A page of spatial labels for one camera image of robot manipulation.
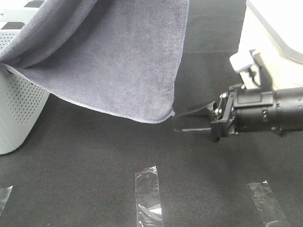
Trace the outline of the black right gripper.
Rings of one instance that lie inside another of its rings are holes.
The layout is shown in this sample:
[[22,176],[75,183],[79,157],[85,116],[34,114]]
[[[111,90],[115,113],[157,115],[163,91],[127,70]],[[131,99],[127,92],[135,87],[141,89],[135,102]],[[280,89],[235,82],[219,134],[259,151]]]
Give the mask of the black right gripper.
[[201,116],[213,118],[210,128],[174,128],[177,132],[211,133],[216,141],[241,132],[270,131],[277,128],[276,92],[230,87],[220,94],[219,104],[212,101],[197,109],[175,114],[175,118]]

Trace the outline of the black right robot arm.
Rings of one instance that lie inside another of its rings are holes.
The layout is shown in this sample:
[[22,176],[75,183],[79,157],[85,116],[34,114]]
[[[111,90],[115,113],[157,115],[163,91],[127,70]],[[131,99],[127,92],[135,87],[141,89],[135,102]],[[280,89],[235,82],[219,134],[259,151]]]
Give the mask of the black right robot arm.
[[303,130],[302,87],[262,91],[230,87],[198,109],[173,118],[174,130],[198,133],[212,141],[247,132],[271,131],[280,136]]

